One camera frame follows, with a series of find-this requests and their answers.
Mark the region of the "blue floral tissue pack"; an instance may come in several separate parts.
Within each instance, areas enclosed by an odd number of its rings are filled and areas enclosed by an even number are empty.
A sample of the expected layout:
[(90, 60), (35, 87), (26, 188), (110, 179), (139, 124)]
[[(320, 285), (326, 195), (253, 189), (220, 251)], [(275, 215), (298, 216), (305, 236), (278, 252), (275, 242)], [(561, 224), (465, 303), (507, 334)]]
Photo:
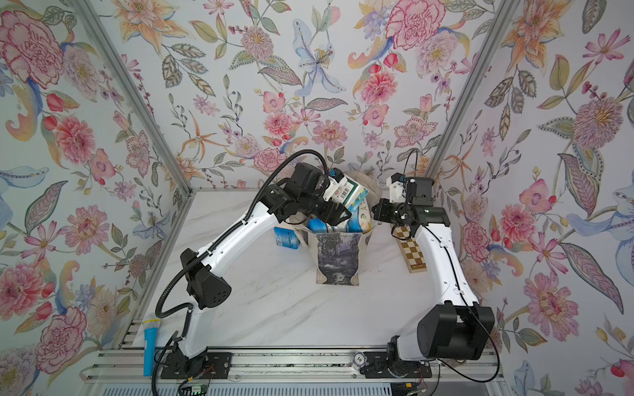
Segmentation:
[(366, 234), (372, 229), (371, 214), (368, 208), (358, 207), (346, 224), (348, 233)]
[(307, 228), (313, 234), (323, 234), (329, 232), (329, 226), (324, 221), (320, 219), (310, 219), (307, 224)]

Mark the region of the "beige canvas bag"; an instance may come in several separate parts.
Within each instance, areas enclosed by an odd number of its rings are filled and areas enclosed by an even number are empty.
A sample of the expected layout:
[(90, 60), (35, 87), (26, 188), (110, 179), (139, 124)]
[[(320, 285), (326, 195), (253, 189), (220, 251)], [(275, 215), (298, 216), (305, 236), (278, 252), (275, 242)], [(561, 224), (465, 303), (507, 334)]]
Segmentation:
[[(359, 207), (368, 208), (371, 214), (371, 207), (380, 201), (382, 195), (378, 182), (360, 171), (347, 172), (346, 176), (370, 191)], [(307, 228), (309, 220), (293, 225), (291, 229), (295, 231), (301, 245), (309, 249), (316, 265), (316, 282), (320, 285), (359, 285), (358, 272), (377, 222), (371, 216), (372, 229), (366, 234), (348, 233), (348, 221), (334, 228), (329, 226), (328, 233), (313, 234)]]

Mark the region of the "blue floral tissue pack front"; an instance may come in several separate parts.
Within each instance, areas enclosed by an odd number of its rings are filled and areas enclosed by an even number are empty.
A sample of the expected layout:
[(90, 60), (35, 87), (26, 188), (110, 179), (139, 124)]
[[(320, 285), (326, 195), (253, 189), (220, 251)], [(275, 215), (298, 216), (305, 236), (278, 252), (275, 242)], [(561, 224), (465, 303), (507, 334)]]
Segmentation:
[(320, 219), (310, 219), (307, 224), (307, 228), (313, 234), (323, 234), (329, 232), (329, 226), (324, 221)]

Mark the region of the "green white tissue box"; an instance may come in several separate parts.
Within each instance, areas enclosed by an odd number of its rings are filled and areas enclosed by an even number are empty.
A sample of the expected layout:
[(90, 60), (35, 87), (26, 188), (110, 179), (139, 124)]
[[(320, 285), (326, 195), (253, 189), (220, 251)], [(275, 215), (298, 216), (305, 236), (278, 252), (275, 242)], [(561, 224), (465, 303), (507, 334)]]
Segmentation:
[(365, 201), (370, 191), (358, 181), (344, 176), (335, 183), (335, 190), (330, 200), (341, 204), (350, 213), (354, 213)]

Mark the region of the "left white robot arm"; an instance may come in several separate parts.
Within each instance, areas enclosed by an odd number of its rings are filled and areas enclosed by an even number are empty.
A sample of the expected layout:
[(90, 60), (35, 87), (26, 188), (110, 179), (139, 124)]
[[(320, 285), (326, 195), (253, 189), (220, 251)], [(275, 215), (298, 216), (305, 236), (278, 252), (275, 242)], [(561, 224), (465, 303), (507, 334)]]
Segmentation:
[(263, 186), (242, 219), (206, 247), (181, 254), (189, 295), (186, 328), (178, 349), (188, 359), (206, 351), (216, 307), (231, 294), (223, 275), (257, 239), (294, 215), (313, 216), (335, 226), (351, 218), (345, 206), (348, 178), (338, 168), (325, 174), (299, 163), (290, 178)]

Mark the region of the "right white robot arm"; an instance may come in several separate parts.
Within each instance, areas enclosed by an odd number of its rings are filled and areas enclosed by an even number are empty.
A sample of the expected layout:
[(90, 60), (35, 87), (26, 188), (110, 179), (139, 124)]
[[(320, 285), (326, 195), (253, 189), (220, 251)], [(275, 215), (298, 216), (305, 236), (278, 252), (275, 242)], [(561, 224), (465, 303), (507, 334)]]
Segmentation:
[(395, 173), (387, 178), (388, 198), (371, 209), (373, 219), (409, 228), (433, 283), (434, 300), (415, 329), (394, 338), (401, 361), (476, 361), (495, 325), (491, 308), (480, 304), (468, 285), (453, 244), (447, 211), (435, 206), (434, 180)]

